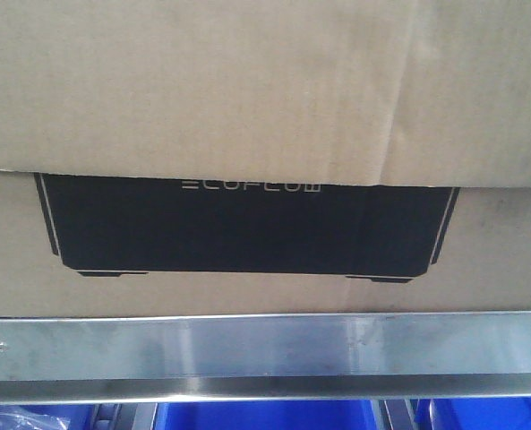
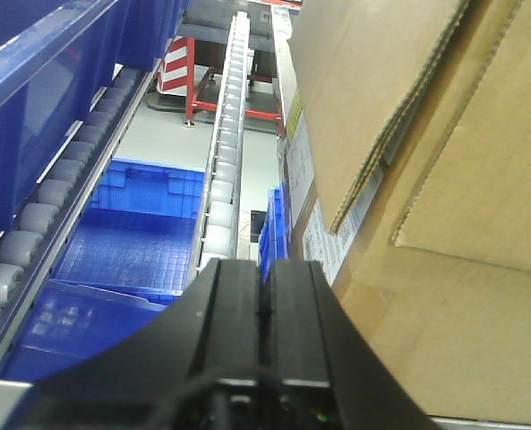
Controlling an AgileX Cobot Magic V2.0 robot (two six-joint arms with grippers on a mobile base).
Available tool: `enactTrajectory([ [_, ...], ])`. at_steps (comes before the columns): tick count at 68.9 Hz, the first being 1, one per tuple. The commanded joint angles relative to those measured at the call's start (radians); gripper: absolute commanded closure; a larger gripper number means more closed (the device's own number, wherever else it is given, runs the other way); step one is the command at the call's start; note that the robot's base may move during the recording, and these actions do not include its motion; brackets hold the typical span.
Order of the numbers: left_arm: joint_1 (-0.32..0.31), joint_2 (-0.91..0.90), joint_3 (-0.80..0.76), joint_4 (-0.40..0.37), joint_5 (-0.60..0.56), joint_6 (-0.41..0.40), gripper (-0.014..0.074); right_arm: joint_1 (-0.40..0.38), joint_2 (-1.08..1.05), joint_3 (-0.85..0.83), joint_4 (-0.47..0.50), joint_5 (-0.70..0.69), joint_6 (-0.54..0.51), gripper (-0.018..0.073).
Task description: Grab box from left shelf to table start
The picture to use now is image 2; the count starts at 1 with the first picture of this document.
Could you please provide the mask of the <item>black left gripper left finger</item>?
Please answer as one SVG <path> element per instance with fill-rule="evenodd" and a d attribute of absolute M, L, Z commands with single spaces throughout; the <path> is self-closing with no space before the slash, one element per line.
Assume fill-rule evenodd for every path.
<path fill-rule="evenodd" d="M 34 382 L 9 427 L 138 425 L 195 376 L 257 364 L 259 286 L 253 262 L 211 260 L 180 298 L 137 332 Z"/>

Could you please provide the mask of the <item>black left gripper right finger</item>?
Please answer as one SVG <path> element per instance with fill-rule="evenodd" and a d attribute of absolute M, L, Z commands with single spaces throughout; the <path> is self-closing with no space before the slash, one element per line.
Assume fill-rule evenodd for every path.
<path fill-rule="evenodd" d="M 277 260 L 268 287 L 273 369 L 322 427 L 437 428 L 349 320 L 318 262 Z"/>

